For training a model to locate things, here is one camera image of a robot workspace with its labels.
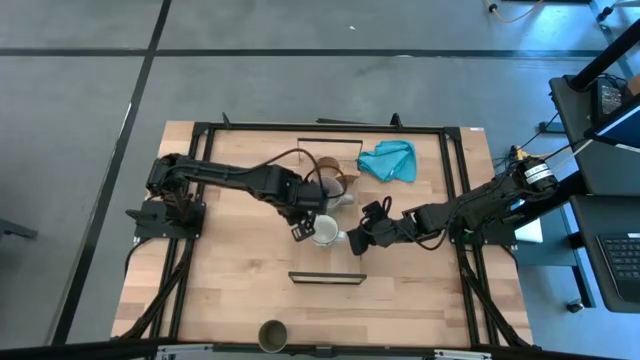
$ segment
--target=blue towel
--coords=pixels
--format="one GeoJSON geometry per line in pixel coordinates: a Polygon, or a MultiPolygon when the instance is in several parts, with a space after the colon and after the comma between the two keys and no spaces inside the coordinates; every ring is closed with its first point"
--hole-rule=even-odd
{"type": "Polygon", "coordinates": [[[360,154],[358,166],[360,170],[369,172],[382,181],[398,179],[414,182],[416,150],[409,141],[381,141],[374,151],[360,154]]]}

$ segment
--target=white cup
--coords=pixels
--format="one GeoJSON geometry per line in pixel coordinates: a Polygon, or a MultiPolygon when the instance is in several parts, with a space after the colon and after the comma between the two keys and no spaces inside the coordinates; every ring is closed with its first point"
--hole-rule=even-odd
{"type": "Polygon", "coordinates": [[[311,240],[318,246],[331,246],[334,242],[347,240],[349,237],[346,232],[338,230],[338,223],[329,215],[316,215],[316,221],[313,224],[316,231],[311,240]]]}
{"type": "MultiPolygon", "coordinates": [[[[340,181],[332,178],[331,176],[322,177],[322,187],[327,192],[328,196],[336,196],[342,194],[344,188],[340,181]]],[[[327,201],[327,211],[333,210],[340,205],[350,205],[355,202],[355,198],[351,194],[344,194],[339,198],[329,199],[327,201]]]]}

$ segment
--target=white label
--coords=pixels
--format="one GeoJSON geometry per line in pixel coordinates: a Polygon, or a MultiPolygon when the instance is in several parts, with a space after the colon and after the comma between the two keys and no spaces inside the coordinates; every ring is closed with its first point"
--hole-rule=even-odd
{"type": "Polygon", "coordinates": [[[524,172],[524,176],[529,177],[535,173],[538,173],[542,170],[547,170],[549,167],[547,166],[547,164],[540,164],[538,166],[534,166],[531,169],[527,170],[524,172]]]}
{"type": "Polygon", "coordinates": [[[617,148],[620,148],[620,149],[631,150],[631,151],[633,151],[633,152],[638,152],[638,153],[640,153],[640,149],[634,148],[634,147],[629,146],[629,145],[616,144],[616,147],[617,147],[617,148]]]}
{"type": "Polygon", "coordinates": [[[527,178],[527,184],[531,185],[534,182],[549,176],[553,176],[553,173],[551,172],[551,170],[545,170],[545,171],[539,172],[533,175],[532,177],[527,178]]]}

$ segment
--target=wooden tabletop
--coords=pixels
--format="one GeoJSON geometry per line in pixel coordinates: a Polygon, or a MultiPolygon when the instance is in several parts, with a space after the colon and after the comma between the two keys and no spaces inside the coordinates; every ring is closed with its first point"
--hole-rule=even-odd
{"type": "MultiPolygon", "coordinates": [[[[186,154],[192,129],[193,122],[167,122],[159,156],[186,154]]],[[[491,156],[483,129],[461,128],[461,132],[475,188],[494,175],[491,156]]],[[[413,142],[417,180],[382,183],[363,173],[348,190],[356,197],[351,205],[354,214],[386,195],[393,197],[390,216],[395,218],[402,210],[447,200],[435,135],[218,130],[210,160],[249,167],[296,147],[297,139],[305,137],[358,139],[365,151],[382,140],[413,142]]],[[[353,144],[300,146],[317,157],[334,157],[347,167],[355,164],[358,154],[353,144]]],[[[456,193],[461,194],[453,143],[449,153],[456,193]]],[[[303,176],[311,168],[309,160],[296,155],[277,163],[303,176]]],[[[270,205],[244,192],[214,186],[206,187],[204,201],[206,223],[194,250],[181,340],[256,343],[260,325],[278,319],[289,330],[290,344],[469,346],[455,249],[448,242],[433,252],[415,244],[370,247],[359,260],[359,270],[368,276],[361,285],[293,284],[287,273],[295,270],[302,244],[294,242],[289,226],[270,205]]],[[[166,250],[167,240],[155,239],[133,255],[113,335],[128,330],[157,293],[166,250]]],[[[483,251],[494,302],[518,334],[531,341],[513,259],[500,247],[487,246],[483,251]]],[[[480,336],[487,342],[482,306],[474,300],[480,336]]],[[[168,331],[172,303],[170,297],[161,334],[168,331]]]]}

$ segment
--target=gray floor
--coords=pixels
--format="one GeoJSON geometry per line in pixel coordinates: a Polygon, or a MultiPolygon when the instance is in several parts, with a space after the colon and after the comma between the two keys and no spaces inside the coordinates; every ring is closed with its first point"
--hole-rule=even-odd
{"type": "MultiPolygon", "coordinates": [[[[160,4],[3,1],[0,47],[146,48],[160,4]]],[[[588,6],[544,5],[504,25],[482,4],[174,0],[160,47],[599,50],[607,44],[588,6]]],[[[500,9],[512,17],[529,6],[505,2],[500,9]]],[[[619,10],[606,21],[615,35],[640,16],[619,10]]],[[[629,56],[636,71],[638,58],[637,51],[629,56]]],[[[576,73],[588,60],[156,58],[70,341],[109,336],[134,228],[124,210],[142,200],[166,120],[218,121],[225,111],[236,122],[386,123],[398,112],[407,124],[485,127],[498,157],[555,113],[548,79],[576,73]]],[[[0,57],[0,217],[40,231],[36,241],[0,243],[1,348],[46,341],[141,64],[139,57],[0,57]]],[[[620,74],[617,66],[609,71],[620,74]]],[[[564,144],[562,136],[541,136],[528,150],[564,144]]],[[[601,300],[596,309],[569,315],[562,304],[577,297],[570,271],[523,268],[520,274],[537,344],[640,357],[637,346],[618,346],[633,344],[640,315],[610,313],[601,300]]]]}

